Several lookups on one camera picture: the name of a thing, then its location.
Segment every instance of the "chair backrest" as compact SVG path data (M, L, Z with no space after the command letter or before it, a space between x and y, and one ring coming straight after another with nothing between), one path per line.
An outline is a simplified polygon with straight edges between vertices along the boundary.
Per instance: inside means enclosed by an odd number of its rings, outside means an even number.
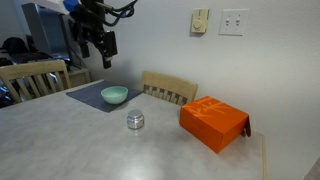
M156 72L142 72L141 90L151 96L184 105L194 100L198 84Z
M66 88L61 80L63 73ZM16 103L71 88L63 60L32 62L0 67L0 79Z

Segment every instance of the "orange box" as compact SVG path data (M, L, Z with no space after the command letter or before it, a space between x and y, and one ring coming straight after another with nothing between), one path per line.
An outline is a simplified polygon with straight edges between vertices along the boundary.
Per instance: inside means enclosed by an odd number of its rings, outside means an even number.
M247 113L209 96L182 106L180 125L216 153L244 129L251 134Z

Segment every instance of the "bowl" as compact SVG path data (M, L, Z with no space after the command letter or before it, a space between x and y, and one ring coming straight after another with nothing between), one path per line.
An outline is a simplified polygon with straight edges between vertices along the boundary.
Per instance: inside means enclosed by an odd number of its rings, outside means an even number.
M101 91L104 101L109 104L120 104L127 99L128 88L123 86L112 86Z

